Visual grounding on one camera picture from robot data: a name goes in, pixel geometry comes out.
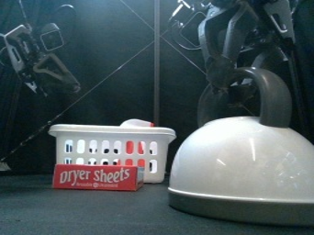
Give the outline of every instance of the black fabric wall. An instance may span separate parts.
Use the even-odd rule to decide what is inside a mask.
[[[53,20],[61,28],[69,43],[56,54],[80,81],[82,89],[76,95],[40,97],[25,85],[20,88],[12,70],[1,68],[12,77],[8,84],[8,75],[0,73],[0,84],[6,83],[0,86],[1,127],[6,127],[9,121],[12,122],[12,129],[1,131],[2,146],[6,146],[1,150],[2,156],[54,117],[60,116],[53,124],[120,125],[129,118],[152,121],[155,115],[155,1],[24,0],[22,2],[33,23],[40,26]],[[50,12],[64,4],[73,5],[76,17],[70,14],[58,14],[54,18],[49,18]],[[179,48],[167,31],[167,21],[176,5],[176,0],[160,0],[159,126],[176,131],[176,140],[169,145],[167,171],[171,169],[172,158],[181,141],[197,128],[196,107],[207,84],[201,52]],[[2,22],[0,32],[5,33],[21,24],[21,16],[17,1],[6,0],[0,6],[0,23]],[[303,57],[303,60],[302,64],[307,64],[308,58]],[[311,119],[312,73],[306,74],[304,89],[307,114]],[[13,106],[14,95],[20,97],[16,106]],[[8,118],[9,110],[13,112],[10,118]],[[46,131],[48,129],[44,129],[8,157],[13,173],[52,172],[54,138]]]

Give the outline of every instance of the laundry basket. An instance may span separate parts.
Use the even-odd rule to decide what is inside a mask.
[[[56,137],[57,164],[137,165],[145,183],[163,181],[172,129],[58,124],[49,134]]]

